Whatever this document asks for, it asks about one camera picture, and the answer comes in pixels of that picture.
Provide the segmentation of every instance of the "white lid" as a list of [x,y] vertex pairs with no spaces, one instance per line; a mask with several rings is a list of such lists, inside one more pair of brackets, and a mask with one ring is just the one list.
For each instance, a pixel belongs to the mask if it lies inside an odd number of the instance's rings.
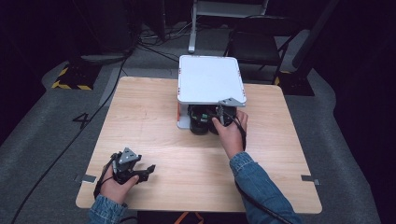
[[247,100],[235,58],[180,56],[177,99],[181,104],[211,105],[228,98],[243,104]]

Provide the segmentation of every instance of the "wire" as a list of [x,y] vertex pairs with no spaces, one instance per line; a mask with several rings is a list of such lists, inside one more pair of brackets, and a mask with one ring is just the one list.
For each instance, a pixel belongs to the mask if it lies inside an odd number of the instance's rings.
[[[183,35],[189,35],[190,33],[187,33],[188,30],[186,28],[188,28],[190,25],[192,24],[192,21],[187,23],[186,25],[184,25],[183,27],[179,28],[178,30],[174,31],[176,28],[175,27],[171,27],[171,28],[165,28],[165,29],[171,29],[170,32],[168,32],[167,34],[165,34],[165,41],[161,41],[161,39],[155,35],[154,33],[151,33],[149,31],[149,29],[147,30],[143,30],[140,36],[140,42],[147,45],[147,46],[160,46],[170,40],[176,40],[181,38]],[[144,39],[151,39],[151,38],[155,38],[154,43],[148,43],[148,42],[143,42]]]
[[112,63],[119,63],[122,62],[123,60],[129,58],[131,56],[132,52],[130,51],[127,54],[124,54],[121,57],[117,58],[112,58],[112,59],[101,59],[101,60],[92,60],[92,59],[83,59],[86,63],[89,65],[108,65]]
[[[143,51],[147,51],[147,52],[152,52],[152,51],[154,51],[154,49],[148,50],[148,49],[141,49],[141,48],[139,48],[139,47],[137,47],[137,48],[140,49],[140,50],[143,50]],[[167,54],[167,55],[173,56],[173,57],[175,57],[175,58],[177,58],[177,59],[179,58],[179,56],[177,56],[176,54],[166,53],[166,52],[158,51],[158,50],[155,50],[155,52],[156,52],[156,53],[159,52],[159,53],[162,53],[162,54]]]
[[239,120],[238,117],[234,117],[231,116],[230,114],[228,114],[227,112],[223,111],[223,113],[225,115],[227,115],[230,119],[233,120],[233,122],[236,124],[236,127],[238,128],[239,132],[241,133],[241,137],[242,137],[242,147],[245,151],[246,147],[247,147],[247,132],[244,130],[244,128],[241,125],[241,121]]
[[[126,60],[128,58],[125,58],[124,61],[122,62],[121,66],[120,66],[120,71],[119,71],[119,75],[117,80],[120,79],[120,74],[121,74],[121,70],[122,67],[124,66]],[[30,198],[30,196],[32,195],[33,191],[35,191],[35,189],[37,188],[38,184],[44,179],[44,177],[50,172],[50,170],[52,169],[52,167],[56,164],[56,162],[62,157],[62,155],[67,151],[67,149],[69,149],[72,144],[76,141],[76,139],[81,135],[81,133],[85,130],[85,128],[91,123],[91,121],[93,120],[93,118],[99,113],[99,111],[105,106],[105,104],[107,103],[107,101],[110,99],[110,97],[113,95],[114,90],[116,89],[118,84],[118,81],[116,82],[116,84],[113,87],[113,90],[111,91],[111,93],[107,96],[107,98],[105,99],[105,101],[101,104],[101,106],[96,109],[96,111],[93,113],[93,115],[91,116],[91,119],[84,125],[82,126],[82,128],[79,130],[79,132],[73,137],[73,139],[67,144],[67,146],[64,148],[64,150],[62,150],[62,152],[59,154],[59,156],[52,162],[52,164],[49,166],[49,168],[44,172],[44,174],[42,176],[40,176],[40,178],[35,182],[35,185],[32,187],[32,189],[29,191],[29,193],[26,195],[26,197],[23,199],[23,202],[21,203],[20,207],[18,208],[17,212],[14,215],[14,218],[12,218],[11,224],[15,223],[15,221],[17,220],[18,215],[20,214],[23,206],[26,204],[27,200]]]
[[96,186],[95,186],[95,190],[93,191],[93,198],[96,200],[97,196],[100,193],[100,190],[102,188],[102,185],[109,179],[113,178],[113,176],[109,177],[106,180],[103,180],[103,178],[105,178],[105,174],[107,172],[108,167],[110,167],[111,163],[117,158],[117,154],[114,153],[113,155],[111,155],[111,159],[110,161],[105,165],[105,167],[103,168],[102,174],[100,175],[100,178],[98,180],[98,182],[96,182]]
[[123,68],[122,68],[122,72],[125,74],[125,76],[128,77],[128,74],[123,70]]
[[168,56],[166,56],[164,53],[161,53],[161,52],[159,52],[159,51],[157,51],[157,50],[155,50],[155,49],[148,48],[148,47],[146,47],[146,46],[143,45],[143,44],[139,44],[139,46],[141,46],[141,47],[143,47],[143,48],[145,48],[145,49],[148,49],[148,50],[150,50],[150,51],[152,51],[152,52],[154,52],[154,53],[158,53],[158,54],[162,55],[163,57],[165,57],[165,58],[167,58],[167,59],[170,59],[170,60],[172,60],[172,61],[178,63],[178,60],[175,60],[175,59],[173,59],[173,58],[171,58],[171,57],[168,57]]

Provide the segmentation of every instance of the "chair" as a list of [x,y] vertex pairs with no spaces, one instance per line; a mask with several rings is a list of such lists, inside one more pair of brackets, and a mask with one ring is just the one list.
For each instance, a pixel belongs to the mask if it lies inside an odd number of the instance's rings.
[[[276,66],[272,84],[275,84],[280,65],[289,42],[302,30],[299,22],[285,17],[248,16],[241,19],[230,32],[223,56],[234,57],[239,63]],[[288,37],[278,48],[275,38]]]

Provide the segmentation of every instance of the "denim sleeve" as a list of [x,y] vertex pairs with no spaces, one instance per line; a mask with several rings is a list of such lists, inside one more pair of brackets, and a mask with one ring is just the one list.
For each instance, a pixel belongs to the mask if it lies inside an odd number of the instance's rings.
[[[270,179],[262,167],[246,152],[236,154],[230,160],[235,181],[242,191],[291,223],[302,223],[289,201]],[[249,223],[281,223],[242,197]]]
[[95,203],[92,205],[90,210],[90,224],[103,223],[103,224],[115,224],[120,223],[127,209],[126,204],[119,205],[105,196],[99,194],[96,197]]

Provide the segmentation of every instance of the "chair leg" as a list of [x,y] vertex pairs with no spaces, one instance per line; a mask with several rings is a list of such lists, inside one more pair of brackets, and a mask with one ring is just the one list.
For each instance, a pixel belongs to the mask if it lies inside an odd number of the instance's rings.
[[272,81],[272,85],[275,84],[276,78],[278,77],[279,70],[280,70],[280,65],[282,65],[282,63],[283,63],[283,59],[285,58],[285,54],[286,54],[286,50],[288,49],[288,46],[289,46],[289,44],[286,44],[285,47],[282,50],[282,55],[280,56],[280,63],[276,67],[276,71],[274,73],[274,78],[273,78],[273,81]]
[[227,47],[225,47],[225,50],[224,50],[224,53],[223,53],[223,57],[227,57],[229,51],[230,51],[230,42],[227,43]]

